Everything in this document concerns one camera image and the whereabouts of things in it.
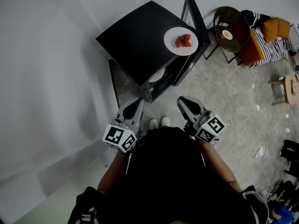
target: gray marble floor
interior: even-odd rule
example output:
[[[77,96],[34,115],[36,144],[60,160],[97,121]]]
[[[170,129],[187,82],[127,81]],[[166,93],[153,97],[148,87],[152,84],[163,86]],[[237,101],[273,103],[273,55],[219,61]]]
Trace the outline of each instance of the gray marble floor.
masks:
[[[206,54],[214,45],[213,42]],[[183,128],[185,120],[177,107],[177,98],[184,95],[200,99],[227,125],[214,147],[241,187],[254,184],[259,191],[268,185],[273,188],[279,179],[294,180],[284,173],[289,162],[279,152],[283,140],[299,141],[299,108],[288,104],[272,106],[273,101],[283,100],[283,95],[279,85],[269,85],[268,81],[292,73],[294,69],[286,60],[255,69],[237,66],[236,61],[227,64],[217,49],[209,60],[202,57],[178,87],[172,86],[152,104],[146,103],[142,128],[146,131],[149,119],[164,115],[170,118],[172,126]],[[140,96],[121,71],[116,72],[115,80],[120,104]],[[263,155],[255,158],[260,146]]]

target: white plate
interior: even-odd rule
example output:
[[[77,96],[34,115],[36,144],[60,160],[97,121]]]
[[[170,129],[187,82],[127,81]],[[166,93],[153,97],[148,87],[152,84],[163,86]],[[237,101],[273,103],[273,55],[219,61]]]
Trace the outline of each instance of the white plate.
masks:
[[[149,82],[155,82],[155,81],[161,79],[162,76],[164,75],[164,71],[165,71],[165,68],[164,68],[164,69],[161,69],[156,75],[154,75],[154,76],[149,80]]]
[[[179,35],[190,34],[190,47],[176,47],[175,41],[177,40]],[[165,46],[174,54],[180,56],[189,56],[197,50],[198,47],[198,40],[196,35],[187,28],[171,28],[169,29],[164,35],[164,43]]]
[[[228,39],[228,40],[232,40],[232,39],[233,39],[233,35],[232,35],[229,31],[227,31],[227,30],[223,30],[223,31],[222,31],[222,35],[223,35],[226,39]]]

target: strawberry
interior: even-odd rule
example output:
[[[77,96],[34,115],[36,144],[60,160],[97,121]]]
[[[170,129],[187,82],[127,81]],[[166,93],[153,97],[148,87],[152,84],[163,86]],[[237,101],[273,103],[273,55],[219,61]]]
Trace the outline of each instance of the strawberry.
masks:
[[[183,45],[180,40],[176,40],[175,44],[176,44],[177,48],[179,48],[179,47],[181,47]]]
[[[181,42],[184,42],[185,41],[185,38],[183,35],[179,35],[177,40],[181,41]]]
[[[183,43],[183,46],[184,46],[184,47],[190,47],[190,46],[191,46],[191,43],[190,43],[189,41],[185,41],[185,42]]]
[[[187,39],[187,41],[188,41],[188,40],[190,40],[191,35],[190,35],[190,34],[185,34],[184,37],[185,37],[185,38]]]

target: striped cloth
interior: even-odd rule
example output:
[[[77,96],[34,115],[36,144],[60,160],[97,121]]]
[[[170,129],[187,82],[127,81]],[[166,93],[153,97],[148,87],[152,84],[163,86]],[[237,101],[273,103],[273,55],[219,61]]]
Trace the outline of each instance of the striped cloth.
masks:
[[[289,59],[290,55],[288,52],[288,44],[292,43],[290,37],[287,39],[275,39],[271,42],[266,42],[261,34],[256,32],[256,29],[253,28],[255,25],[255,22],[260,19],[261,14],[253,12],[253,16],[255,17],[253,24],[251,25],[251,29],[256,36],[256,39],[260,45],[260,48],[263,52],[264,59],[251,65],[251,68],[255,68],[256,66],[259,66],[264,63],[273,62],[280,60],[281,58]]]

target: white shoe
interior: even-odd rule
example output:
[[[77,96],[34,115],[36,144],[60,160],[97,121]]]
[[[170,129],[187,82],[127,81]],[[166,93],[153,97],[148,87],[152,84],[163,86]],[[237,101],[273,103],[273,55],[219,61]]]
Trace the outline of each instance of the white shoe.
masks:
[[[160,121],[161,127],[169,126],[170,127],[170,119],[167,116],[163,116]]]
[[[158,128],[159,128],[158,121],[156,119],[150,119],[149,120],[149,129],[153,130],[153,129],[158,129]]]

